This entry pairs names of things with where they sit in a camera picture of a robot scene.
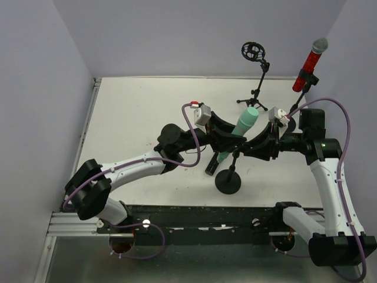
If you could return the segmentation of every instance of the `tripod stand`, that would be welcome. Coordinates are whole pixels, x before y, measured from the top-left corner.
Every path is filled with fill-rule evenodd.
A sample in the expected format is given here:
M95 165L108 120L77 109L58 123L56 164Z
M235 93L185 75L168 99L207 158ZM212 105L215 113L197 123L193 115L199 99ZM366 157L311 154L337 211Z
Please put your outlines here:
M260 93L260 87L262 86L262 82L264 79L264 76L268 72L270 68L270 63L268 63L265 59L264 56L266 55L266 52L260 44L256 42L247 42L242 46L241 49L242 56L251 61L251 62L260 62L260 67L262 68L263 74L262 77L260 78L258 88L256 90L252 90L252 98L249 99L244 99L244 100L237 100L237 103L245 102L247 106L252 106L254 107L257 105L257 109L259 107L263 108L264 111L268 111L268 108L265 107L258 99L259 93Z
M309 92L312 85L316 85L319 81L319 79L315 75L313 75L313 73L309 74L307 71L305 71L303 69L301 69L301 71L299 73L299 77L302 78L303 80L305 80L306 84L302 88L302 93L301 93L299 99L290 108L289 114L292 113L293 111L295 111L299 107L299 103L300 103L301 99L304 97L304 95ZM296 121L292 117L289 120L288 129L286 130L286 132L292 133L295 130L295 128L296 128Z

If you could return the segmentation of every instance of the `white table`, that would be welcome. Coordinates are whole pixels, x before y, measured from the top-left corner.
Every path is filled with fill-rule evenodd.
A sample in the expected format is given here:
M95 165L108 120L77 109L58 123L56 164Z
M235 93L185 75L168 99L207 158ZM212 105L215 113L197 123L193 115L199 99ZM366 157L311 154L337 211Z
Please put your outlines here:
M206 103L223 120L235 124L246 108L237 99L250 97L259 80L213 78L104 78L95 102L79 166L88 159L109 163L139 156L157 144L160 130L168 123L182 129L181 106L193 100ZM289 111L299 94L292 91L292 80L265 80L259 95L267 107ZM268 113L260 110L256 124L246 137L251 139L267 124ZM193 118L193 110L187 110ZM240 156L236 172L242 179L234 195L220 193L214 176L204 170L213 152L208 146L195 168L178 167L172 172L129 183L111 193L115 200L133 205L191 206L274 206L280 201L295 201L305 207L322 207L315 179L300 153L280 153L265 162ZM195 154L182 153L185 163ZM217 169L226 169L228 157Z

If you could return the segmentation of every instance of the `microphone grille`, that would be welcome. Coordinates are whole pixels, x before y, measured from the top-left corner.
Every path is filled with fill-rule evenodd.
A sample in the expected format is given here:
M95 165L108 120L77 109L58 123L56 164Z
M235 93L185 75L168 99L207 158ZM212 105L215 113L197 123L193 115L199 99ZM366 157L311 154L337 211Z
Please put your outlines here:
M326 51L326 49L329 47L329 42L326 38L321 37L318 38L315 42L313 42L312 50L316 54L322 54Z

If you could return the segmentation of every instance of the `red microphone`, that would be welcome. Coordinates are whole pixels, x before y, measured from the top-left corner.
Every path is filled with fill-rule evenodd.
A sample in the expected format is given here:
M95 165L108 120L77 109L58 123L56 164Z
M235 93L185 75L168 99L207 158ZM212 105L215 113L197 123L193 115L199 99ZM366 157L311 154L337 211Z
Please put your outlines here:
M305 70L308 74L313 74L314 67L317 64L319 57L322 55L322 53L326 51L328 46L328 40L324 37L319 38L315 42L313 42L312 50L309 56L307 57L304 67L302 67L302 69ZM300 91L302 91L302 88L304 87L305 83L306 81L303 78L300 78L299 75L297 77L295 84L292 87L292 90L299 93Z

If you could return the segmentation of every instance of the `black round base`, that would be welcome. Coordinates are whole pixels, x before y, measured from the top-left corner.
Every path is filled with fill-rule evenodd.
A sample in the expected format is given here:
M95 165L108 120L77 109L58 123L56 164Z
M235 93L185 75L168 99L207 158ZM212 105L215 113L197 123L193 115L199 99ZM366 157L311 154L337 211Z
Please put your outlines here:
M288 123L288 129L286 130L286 133L292 133L296 129L296 121L294 118L291 118Z
M295 236L293 235L291 239L288 236L273 236L271 240L273 245L283 252L290 251L295 246Z
M229 170L222 170L220 171L214 180L216 188L221 191L221 193L225 193L226 195L232 195L241 188L241 178L237 172L234 172L230 182L226 181L228 176Z

